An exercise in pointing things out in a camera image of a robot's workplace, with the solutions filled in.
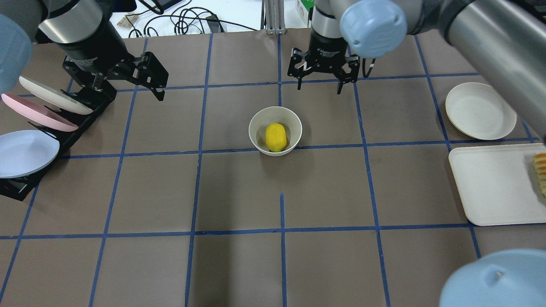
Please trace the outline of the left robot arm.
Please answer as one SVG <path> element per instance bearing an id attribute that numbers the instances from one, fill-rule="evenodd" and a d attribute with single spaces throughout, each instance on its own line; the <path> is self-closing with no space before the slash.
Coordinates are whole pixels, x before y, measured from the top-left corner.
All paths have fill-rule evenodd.
<path id="1" fill-rule="evenodd" d="M 95 0 L 3 0 L 1 93 L 10 92 L 43 33 L 66 55 L 65 71 L 82 88 L 114 100 L 111 80 L 146 87 L 164 99 L 169 74 L 154 54 L 133 56 Z"/>

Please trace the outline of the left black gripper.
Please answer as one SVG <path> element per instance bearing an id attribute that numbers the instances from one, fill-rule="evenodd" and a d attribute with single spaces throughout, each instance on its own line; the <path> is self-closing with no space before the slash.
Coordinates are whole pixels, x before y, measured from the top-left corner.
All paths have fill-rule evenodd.
<path id="1" fill-rule="evenodd" d="M 109 20 L 48 19 L 47 37 L 66 54 L 62 67 L 73 80 L 71 96 L 94 112 L 103 112 L 117 96 L 105 80 L 94 89 L 95 77 L 128 81 L 164 101 L 169 72 L 150 51 L 138 58 L 130 54 Z"/>

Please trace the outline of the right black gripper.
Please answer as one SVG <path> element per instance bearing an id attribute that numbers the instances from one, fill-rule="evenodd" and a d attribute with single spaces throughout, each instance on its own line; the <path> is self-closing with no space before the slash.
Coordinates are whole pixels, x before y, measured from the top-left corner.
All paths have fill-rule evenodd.
<path id="1" fill-rule="evenodd" d="M 303 78 L 309 74 L 333 74 L 338 79 L 336 93 L 340 95 L 343 86 L 355 83 L 359 76 L 360 56 L 346 57 L 347 47 L 343 38 L 328 38 L 311 30 L 307 52 L 297 47 L 292 48 L 287 75 L 297 79 L 297 90 L 301 90 Z"/>

